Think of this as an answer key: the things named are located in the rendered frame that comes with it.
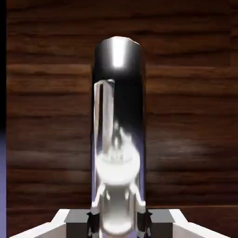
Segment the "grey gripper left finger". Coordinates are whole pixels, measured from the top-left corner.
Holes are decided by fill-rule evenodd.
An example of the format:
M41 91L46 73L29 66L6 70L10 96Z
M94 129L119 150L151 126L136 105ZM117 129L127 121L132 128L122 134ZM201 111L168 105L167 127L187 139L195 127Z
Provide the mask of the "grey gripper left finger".
M89 209L60 209L50 222L10 238L87 238Z

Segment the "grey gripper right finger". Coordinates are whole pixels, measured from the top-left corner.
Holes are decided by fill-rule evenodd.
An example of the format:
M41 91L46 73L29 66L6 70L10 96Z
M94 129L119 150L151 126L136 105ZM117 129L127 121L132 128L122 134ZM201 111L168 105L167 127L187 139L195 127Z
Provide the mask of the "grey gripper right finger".
M229 238L187 221L179 209L149 209L146 238Z

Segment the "curved shiny metal handle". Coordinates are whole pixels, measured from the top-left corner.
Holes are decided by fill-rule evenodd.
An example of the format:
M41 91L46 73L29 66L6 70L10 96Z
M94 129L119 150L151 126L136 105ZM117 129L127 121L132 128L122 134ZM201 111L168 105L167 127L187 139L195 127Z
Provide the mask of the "curved shiny metal handle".
M95 48L91 227L95 238L145 238L145 62L121 36Z

